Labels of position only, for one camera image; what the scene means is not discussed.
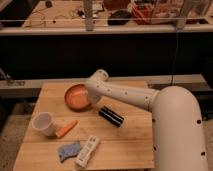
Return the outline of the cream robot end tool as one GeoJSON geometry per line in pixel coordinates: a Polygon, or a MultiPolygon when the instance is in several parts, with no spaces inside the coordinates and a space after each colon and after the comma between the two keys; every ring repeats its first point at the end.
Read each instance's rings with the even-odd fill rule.
{"type": "Polygon", "coordinates": [[[100,96],[89,96],[89,101],[91,104],[96,104],[100,101],[100,96]]]}

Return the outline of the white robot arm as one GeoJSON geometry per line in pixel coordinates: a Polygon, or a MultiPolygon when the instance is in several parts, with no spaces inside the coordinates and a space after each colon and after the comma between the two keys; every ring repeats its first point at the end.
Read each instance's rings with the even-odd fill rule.
{"type": "Polygon", "coordinates": [[[180,86],[161,90],[129,87],[108,79],[102,69],[87,79],[88,100],[95,104],[106,96],[152,113],[152,171],[208,171],[201,109],[189,90],[180,86]]]}

